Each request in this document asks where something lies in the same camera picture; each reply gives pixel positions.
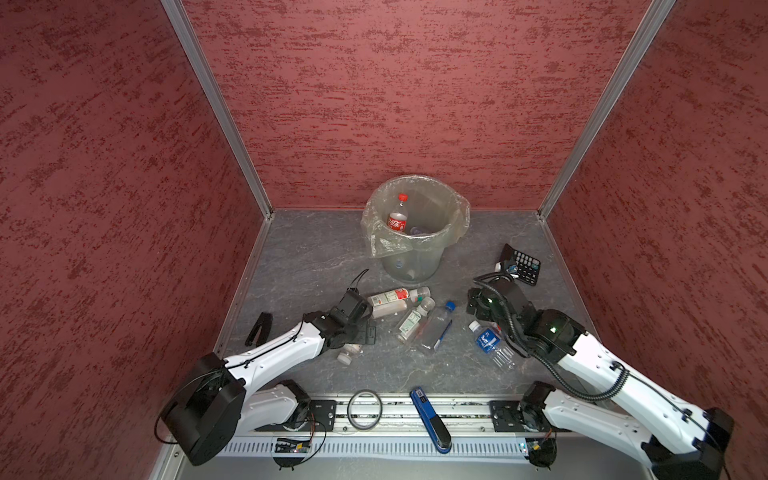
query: black calculator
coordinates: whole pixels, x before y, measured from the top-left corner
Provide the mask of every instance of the black calculator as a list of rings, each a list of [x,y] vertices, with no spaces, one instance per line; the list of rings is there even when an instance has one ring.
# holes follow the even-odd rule
[[[508,243],[504,245],[499,263],[504,265],[506,260],[510,260],[511,263],[517,265],[517,271],[513,273],[519,275],[518,280],[522,280],[528,285],[536,285],[538,273],[541,271],[540,261],[526,253],[522,253],[520,250],[515,250]]]

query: trash can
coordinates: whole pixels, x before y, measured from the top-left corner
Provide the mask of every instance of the trash can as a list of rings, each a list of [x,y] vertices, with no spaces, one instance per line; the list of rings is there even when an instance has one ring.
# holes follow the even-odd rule
[[[387,227],[400,194],[408,195],[405,232]],[[469,228],[469,202],[440,180],[404,175],[373,192],[360,224],[369,257],[382,259],[392,278],[405,284],[421,283],[437,271],[442,251]],[[413,227],[424,233],[408,235]]]

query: gray floor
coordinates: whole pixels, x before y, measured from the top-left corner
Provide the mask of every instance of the gray floor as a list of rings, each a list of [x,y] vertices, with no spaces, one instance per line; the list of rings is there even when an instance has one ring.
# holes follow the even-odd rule
[[[360,282],[361,293],[370,295],[400,286],[379,260],[366,257],[360,217],[360,211],[276,213],[227,355],[247,349],[243,342],[262,311],[274,315],[270,336],[274,338],[296,325],[303,313],[336,305],[350,280],[365,268],[370,271]],[[471,278],[493,270],[504,243],[541,260],[537,286],[522,284],[537,308],[562,310],[594,332],[594,327],[579,317],[533,213],[473,212],[467,234],[445,250],[437,273],[424,282],[438,305],[448,300],[457,305],[453,326],[434,356],[424,356],[399,343],[391,332],[397,320],[391,319],[379,325],[376,344],[364,347],[351,366],[342,365],[334,352],[327,352],[285,372],[270,385],[293,379],[311,396],[360,389],[405,393],[417,385],[428,394],[515,395],[525,392],[534,380],[552,382],[545,368],[533,359],[519,359],[511,375],[501,372],[475,345],[467,328],[473,320],[464,311]]]

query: ventilation grille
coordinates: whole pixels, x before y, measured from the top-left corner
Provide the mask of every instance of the ventilation grille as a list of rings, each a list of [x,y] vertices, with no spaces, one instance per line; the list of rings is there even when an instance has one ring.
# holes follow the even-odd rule
[[[302,454],[273,454],[274,438],[256,439],[253,437],[235,437],[219,452],[220,457],[271,457],[304,456]],[[315,439],[313,450],[319,448],[323,437]],[[413,437],[328,437],[317,457],[377,457],[410,459],[473,459],[492,462],[525,462],[525,439],[503,438],[457,438],[453,439],[451,451],[443,455],[435,450],[428,438]]]

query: black clip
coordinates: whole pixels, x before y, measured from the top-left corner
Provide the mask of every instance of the black clip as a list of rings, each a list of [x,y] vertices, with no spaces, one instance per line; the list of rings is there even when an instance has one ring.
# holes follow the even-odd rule
[[[250,329],[248,338],[245,339],[245,346],[252,346],[254,344],[254,339],[256,339],[256,346],[262,346],[270,336],[271,329],[272,313],[262,312],[261,315],[259,315],[259,319],[253,324],[253,328]]]

